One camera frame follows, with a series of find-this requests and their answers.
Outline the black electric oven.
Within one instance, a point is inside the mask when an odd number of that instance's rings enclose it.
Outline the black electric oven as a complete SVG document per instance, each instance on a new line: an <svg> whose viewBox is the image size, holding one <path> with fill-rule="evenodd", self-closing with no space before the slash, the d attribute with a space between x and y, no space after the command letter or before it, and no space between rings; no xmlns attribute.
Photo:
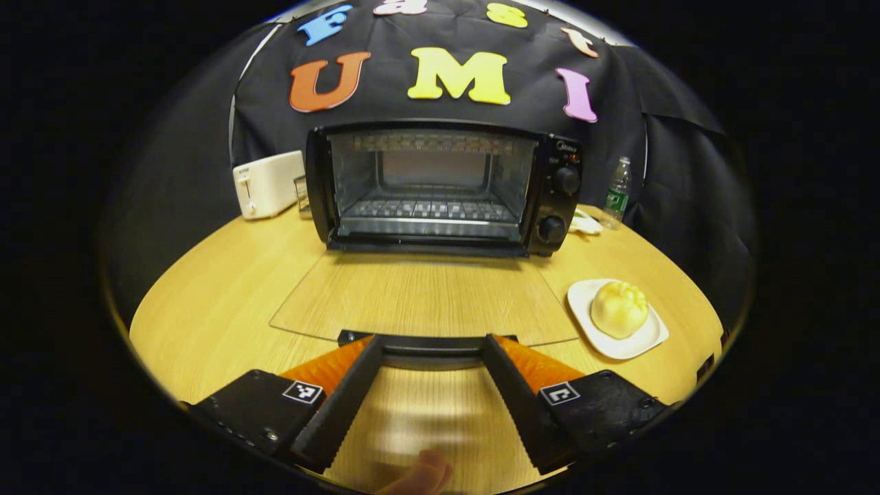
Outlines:
<svg viewBox="0 0 880 495"><path fill-rule="evenodd" d="M270 325L342 344L380 334L428 356L486 334L530 346L575 340L540 267L573 218L579 154L559 135L486 123L314 129L308 219L327 250Z"/></svg>

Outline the clear plastic water bottle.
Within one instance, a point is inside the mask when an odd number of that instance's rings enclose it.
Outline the clear plastic water bottle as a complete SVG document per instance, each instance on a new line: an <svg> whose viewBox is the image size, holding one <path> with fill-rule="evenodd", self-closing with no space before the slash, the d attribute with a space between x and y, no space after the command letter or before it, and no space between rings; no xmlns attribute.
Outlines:
<svg viewBox="0 0 880 495"><path fill-rule="evenodd" d="M632 173L629 157L621 156L604 200L602 225L616 230L622 223L630 198Z"/></svg>

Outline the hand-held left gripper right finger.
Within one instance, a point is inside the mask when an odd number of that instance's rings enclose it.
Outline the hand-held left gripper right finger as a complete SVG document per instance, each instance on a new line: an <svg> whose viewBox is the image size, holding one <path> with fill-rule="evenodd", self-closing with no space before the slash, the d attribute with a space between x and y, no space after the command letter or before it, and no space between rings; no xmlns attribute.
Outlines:
<svg viewBox="0 0 880 495"><path fill-rule="evenodd" d="M542 475L622 449L669 416L611 370L585 374L506 336L486 335L482 358Z"/></svg>

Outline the black backdrop cloth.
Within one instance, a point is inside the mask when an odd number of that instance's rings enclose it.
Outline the black backdrop cloth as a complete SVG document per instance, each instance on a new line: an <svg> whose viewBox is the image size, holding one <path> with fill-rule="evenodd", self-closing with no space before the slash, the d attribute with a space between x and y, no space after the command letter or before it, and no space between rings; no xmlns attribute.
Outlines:
<svg viewBox="0 0 880 495"><path fill-rule="evenodd" d="M681 267L725 328L745 312L758 229L744 155L722 122L640 47L582 27L597 56L574 47L573 23L525 8L525 27L488 18L491 0L428 0L420 14L377 15L380 0L340 0L338 32L309 46L286 12L221 48L184 81L123 160L101 238L116 309L129 324L151 285L190 248L240 215L232 169L304 150L314 127L434 117L558 133L584 145L580 201L603 206L622 156L634 173L625 223ZM408 97L412 51L459 63L500 54L509 104L466 95Z"/></svg>

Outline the yellow steamed bun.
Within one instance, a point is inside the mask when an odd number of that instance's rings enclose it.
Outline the yellow steamed bun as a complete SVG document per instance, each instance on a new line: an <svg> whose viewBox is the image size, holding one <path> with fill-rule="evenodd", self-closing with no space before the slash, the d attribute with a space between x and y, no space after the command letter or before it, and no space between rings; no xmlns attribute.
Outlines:
<svg viewBox="0 0 880 495"><path fill-rule="evenodd" d="M591 322L604 334L623 340L644 326L650 315L650 304L644 292L635 285L614 280L602 285L590 306Z"/></svg>

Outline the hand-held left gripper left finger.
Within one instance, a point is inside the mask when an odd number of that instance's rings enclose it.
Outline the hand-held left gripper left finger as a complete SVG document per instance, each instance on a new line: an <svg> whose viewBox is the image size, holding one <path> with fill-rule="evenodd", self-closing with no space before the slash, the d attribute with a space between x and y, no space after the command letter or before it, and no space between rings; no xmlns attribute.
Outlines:
<svg viewBox="0 0 880 495"><path fill-rule="evenodd" d="M327 352L313 367L342 376L335 386L252 369L186 410L197 422L259 454L318 474L330 468L384 362L383 336Z"/></svg>

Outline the white square plate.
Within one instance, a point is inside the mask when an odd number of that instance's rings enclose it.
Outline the white square plate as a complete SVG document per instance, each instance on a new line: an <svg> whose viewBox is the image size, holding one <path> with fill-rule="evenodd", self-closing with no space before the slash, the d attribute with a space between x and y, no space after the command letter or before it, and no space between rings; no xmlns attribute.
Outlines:
<svg viewBox="0 0 880 495"><path fill-rule="evenodd" d="M591 301L602 285L614 280L603 278L576 282L568 290L568 304L588 342L600 354L613 360L629 360L663 344L670 337L670 332L650 301L647 322L629 338L616 340L598 330L591 322Z"/></svg>

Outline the white toaster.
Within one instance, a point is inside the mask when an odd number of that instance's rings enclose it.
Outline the white toaster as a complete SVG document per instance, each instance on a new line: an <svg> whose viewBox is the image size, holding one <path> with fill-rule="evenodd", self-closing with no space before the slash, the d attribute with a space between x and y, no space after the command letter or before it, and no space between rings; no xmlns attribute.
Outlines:
<svg viewBox="0 0 880 495"><path fill-rule="evenodd" d="M232 169L241 216L245 220L275 217L298 203L296 180L305 176L302 151L258 159Z"/></svg>

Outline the white divided condiment dish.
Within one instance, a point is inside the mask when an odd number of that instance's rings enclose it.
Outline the white divided condiment dish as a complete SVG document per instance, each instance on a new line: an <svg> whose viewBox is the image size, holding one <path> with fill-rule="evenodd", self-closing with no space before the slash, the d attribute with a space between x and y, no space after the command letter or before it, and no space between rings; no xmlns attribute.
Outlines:
<svg viewBox="0 0 880 495"><path fill-rule="evenodd" d="M599 221L591 217L585 211L576 209L574 216L570 222L569 232L578 232L578 234L595 235L603 232L604 228Z"/></svg>

